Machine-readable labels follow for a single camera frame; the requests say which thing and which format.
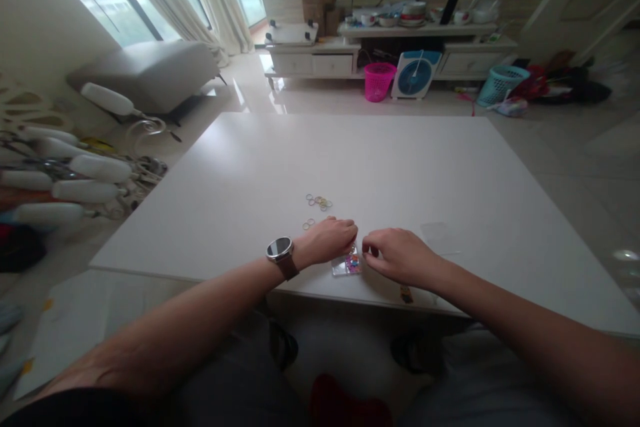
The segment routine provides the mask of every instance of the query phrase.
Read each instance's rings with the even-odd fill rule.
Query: person's left hand
[[[353,220],[329,216],[293,240],[293,263],[302,270],[347,255],[357,234],[358,227]]]

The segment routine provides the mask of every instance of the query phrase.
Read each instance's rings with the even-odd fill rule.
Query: blue fan
[[[398,62],[391,96],[393,98],[424,98],[433,80],[442,54],[435,51],[404,52]]]

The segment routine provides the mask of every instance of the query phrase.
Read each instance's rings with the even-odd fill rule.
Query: mug
[[[471,21],[471,15],[466,10],[458,10],[453,14],[453,22],[456,25],[466,25]]]
[[[375,16],[374,15],[360,15],[360,22],[365,27],[372,27],[373,24],[375,23]]]

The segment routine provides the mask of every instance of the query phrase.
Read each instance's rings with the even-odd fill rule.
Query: pink trash bin
[[[365,67],[365,98],[373,102],[384,100],[396,70],[390,63],[368,64]]]

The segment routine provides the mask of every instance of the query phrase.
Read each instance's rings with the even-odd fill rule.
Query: forearm
[[[283,281],[275,264],[259,259],[203,282],[97,346],[39,397],[81,386],[115,388],[137,398],[163,395]]]
[[[608,424],[640,424],[640,358],[625,344],[455,264],[431,288],[477,319],[559,393]]]

